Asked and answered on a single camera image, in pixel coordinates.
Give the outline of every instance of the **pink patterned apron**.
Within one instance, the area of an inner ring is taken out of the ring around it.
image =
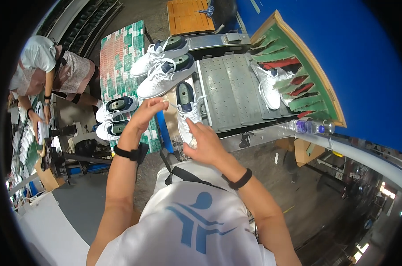
[[[56,61],[60,57],[62,45],[55,46]],[[67,100],[72,100],[76,94],[81,94],[86,89],[87,84],[95,72],[95,64],[76,55],[73,52],[65,51],[63,58],[66,65],[60,64],[58,72],[53,81],[53,91],[62,92],[67,95]],[[17,88],[18,95],[37,95],[44,90],[46,83],[46,73],[39,69],[25,69],[21,60],[18,61],[22,69],[22,81]]]

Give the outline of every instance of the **wooden frame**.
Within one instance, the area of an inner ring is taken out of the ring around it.
[[[334,88],[331,85],[331,82],[329,81],[328,77],[326,76],[319,62],[316,60],[313,53],[303,42],[303,40],[301,40],[297,33],[295,33],[291,29],[291,27],[287,23],[285,23],[285,21],[283,21],[282,16],[280,15],[278,10],[275,10],[275,12],[273,12],[273,14],[268,19],[266,19],[262,26],[257,29],[257,31],[250,38],[251,43],[255,43],[257,40],[259,40],[266,33],[266,31],[273,26],[273,24],[278,25],[278,27],[287,35],[287,37],[297,46],[297,48],[315,70],[317,76],[323,84],[323,87],[328,93],[328,96],[331,99],[332,105],[334,106],[335,112],[337,114],[338,120],[333,120],[335,125],[347,127],[344,114],[342,113],[340,103],[338,102],[338,98],[335,94]]]

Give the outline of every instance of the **plastic water bottle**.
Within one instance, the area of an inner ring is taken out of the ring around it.
[[[291,120],[286,126],[288,129],[307,134],[324,133],[325,127],[311,120]]]
[[[335,132],[335,124],[330,120],[323,120],[323,121],[316,121],[315,122],[319,125],[323,125],[325,128],[325,134],[333,134]]]

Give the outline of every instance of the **wooden pallet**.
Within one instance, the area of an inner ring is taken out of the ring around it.
[[[206,0],[173,0],[167,2],[170,35],[213,32],[213,20],[198,10],[207,9]]]

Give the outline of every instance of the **blue wall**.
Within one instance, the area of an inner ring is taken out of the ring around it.
[[[391,41],[354,0],[237,0],[248,34],[277,9],[328,76],[346,118],[336,133],[402,151],[402,63]]]

